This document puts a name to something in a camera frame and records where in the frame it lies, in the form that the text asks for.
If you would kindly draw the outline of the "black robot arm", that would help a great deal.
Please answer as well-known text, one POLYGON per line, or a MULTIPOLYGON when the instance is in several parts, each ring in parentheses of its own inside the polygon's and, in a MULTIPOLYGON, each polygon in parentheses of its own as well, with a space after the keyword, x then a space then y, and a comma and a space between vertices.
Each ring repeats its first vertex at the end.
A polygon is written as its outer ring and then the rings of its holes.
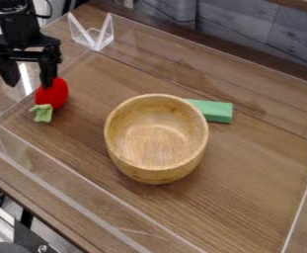
POLYGON ((14 87, 20 81, 18 61, 36 62, 44 89, 57 77, 60 40, 41 33, 33 0, 0 0, 0 76, 5 84, 14 87))

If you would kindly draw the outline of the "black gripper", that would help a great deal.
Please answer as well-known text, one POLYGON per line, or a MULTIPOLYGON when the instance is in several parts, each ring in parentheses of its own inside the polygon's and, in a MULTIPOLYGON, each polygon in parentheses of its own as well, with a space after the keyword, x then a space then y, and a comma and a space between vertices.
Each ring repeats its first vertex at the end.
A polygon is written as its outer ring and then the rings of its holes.
POLYGON ((20 81, 17 61, 37 62, 44 89, 52 86, 61 63, 60 40, 38 34, 28 42, 8 42, 0 35, 0 77, 14 87, 20 81))

